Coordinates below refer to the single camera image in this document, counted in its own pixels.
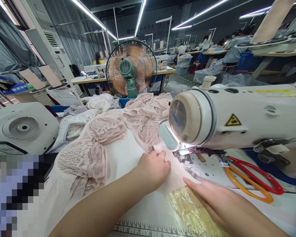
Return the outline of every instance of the fan stand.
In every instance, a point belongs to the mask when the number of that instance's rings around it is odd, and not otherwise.
[[[133,78],[127,79],[127,84],[128,84],[128,89],[127,89],[128,98],[136,98],[137,88],[135,86],[135,79]]]

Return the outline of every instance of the human hand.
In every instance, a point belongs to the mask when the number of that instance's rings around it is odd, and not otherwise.
[[[165,151],[163,150],[159,155],[155,151],[149,154],[143,153],[137,167],[137,178],[142,182],[142,187],[145,188],[146,193],[151,193],[158,189],[167,178],[171,163],[165,162]]]
[[[289,236],[236,192],[209,181],[196,184],[185,177],[183,180],[200,199],[214,221],[231,236]]]

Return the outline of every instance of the warning label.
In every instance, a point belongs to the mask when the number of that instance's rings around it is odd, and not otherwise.
[[[240,122],[240,120],[237,118],[237,116],[235,114],[232,114],[230,116],[230,119],[225,124],[226,127],[229,127],[229,126],[240,126],[240,125],[241,125],[241,122]]]

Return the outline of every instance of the curtain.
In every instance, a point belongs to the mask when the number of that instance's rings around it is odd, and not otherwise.
[[[55,27],[72,64],[77,66],[92,65],[95,60],[95,52],[102,51],[104,54],[105,46],[102,33],[84,34],[101,30],[101,27],[72,1],[42,0],[42,2],[53,25],[75,21],[75,23]]]
[[[9,71],[16,64],[32,70],[42,65],[19,29],[0,6],[0,72]]]

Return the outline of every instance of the measuring tape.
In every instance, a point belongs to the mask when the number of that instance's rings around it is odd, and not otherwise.
[[[109,233],[109,236],[121,236],[121,237],[137,237],[137,236],[149,236],[149,237],[218,237],[218,235],[202,235],[199,233],[192,233],[187,229],[152,225],[141,222],[119,220],[114,225]]]

